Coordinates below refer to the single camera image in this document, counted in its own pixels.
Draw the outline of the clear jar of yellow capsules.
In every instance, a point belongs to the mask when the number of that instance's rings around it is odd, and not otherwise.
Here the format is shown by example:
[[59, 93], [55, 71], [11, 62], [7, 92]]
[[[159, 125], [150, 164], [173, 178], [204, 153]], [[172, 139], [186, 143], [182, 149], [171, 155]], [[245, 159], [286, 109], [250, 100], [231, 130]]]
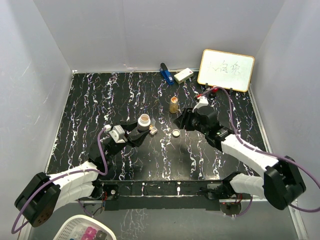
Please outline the clear jar of yellow capsules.
[[170, 99], [170, 103], [169, 103], [169, 112], [171, 114], [175, 114], [177, 113], [179, 110], [179, 99], [176, 96], [173, 96]]

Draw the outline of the white cap pill bottle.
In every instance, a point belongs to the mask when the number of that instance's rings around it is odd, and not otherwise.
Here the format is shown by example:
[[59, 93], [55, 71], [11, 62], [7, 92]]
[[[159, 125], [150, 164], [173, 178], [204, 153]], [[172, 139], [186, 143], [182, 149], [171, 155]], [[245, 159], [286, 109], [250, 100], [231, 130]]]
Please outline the white cap pill bottle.
[[149, 130], [151, 124], [151, 119], [148, 114], [142, 114], [137, 121], [137, 130], [139, 132], [144, 132]]

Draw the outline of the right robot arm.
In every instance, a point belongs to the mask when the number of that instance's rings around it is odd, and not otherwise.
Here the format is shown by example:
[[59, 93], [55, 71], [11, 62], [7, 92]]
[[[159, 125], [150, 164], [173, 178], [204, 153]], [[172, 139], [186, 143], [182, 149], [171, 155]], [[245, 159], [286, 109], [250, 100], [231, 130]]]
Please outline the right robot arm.
[[230, 199], [239, 194], [259, 196], [276, 209], [283, 210], [306, 191], [294, 160], [286, 162], [279, 157], [262, 154], [259, 148], [249, 143], [239, 142], [233, 130], [219, 123], [217, 113], [209, 106], [198, 110], [186, 108], [173, 122], [181, 130], [202, 133], [210, 146], [238, 159], [257, 173], [256, 176], [231, 173], [212, 190], [216, 196]]

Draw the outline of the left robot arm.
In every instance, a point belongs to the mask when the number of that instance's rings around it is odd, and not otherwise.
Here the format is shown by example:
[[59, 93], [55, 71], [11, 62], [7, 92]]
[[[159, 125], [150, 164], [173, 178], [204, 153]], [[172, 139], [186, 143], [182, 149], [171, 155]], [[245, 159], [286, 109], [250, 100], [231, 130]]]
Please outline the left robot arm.
[[90, 197], [103, 195], [102, 185], [95, 181], [109, 172], [110, 160], [126, 146], [139, 147], [151, 130], [141, 120], [105, 125], [90, 146], [88, 159], [69, 170], [46, 174], [37, 173], [14, 202], [18, 219], [36, 228], [43, 225], [55, 210], [64, 205]]

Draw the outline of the white bottle cap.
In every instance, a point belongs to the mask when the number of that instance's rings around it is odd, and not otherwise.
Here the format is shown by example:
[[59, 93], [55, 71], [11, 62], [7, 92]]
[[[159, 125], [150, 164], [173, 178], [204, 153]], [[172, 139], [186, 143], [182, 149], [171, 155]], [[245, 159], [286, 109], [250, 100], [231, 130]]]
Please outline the white bottle cap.
[[178, 138], [181, 135], [181, 131], [179, 129], [172, 130], [172, 136]]

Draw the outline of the yellow clear weekly pill organizer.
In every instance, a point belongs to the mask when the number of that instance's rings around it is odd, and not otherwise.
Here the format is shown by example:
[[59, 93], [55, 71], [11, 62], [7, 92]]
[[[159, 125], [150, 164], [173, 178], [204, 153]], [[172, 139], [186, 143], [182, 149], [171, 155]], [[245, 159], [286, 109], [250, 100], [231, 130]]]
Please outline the yellow clear weekly pill organizer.
[[156, 120], [154, 118], [150, 121], [149, 130], [151, 136], [154, 136], [158, 132], [158, 129], [156, 128]]

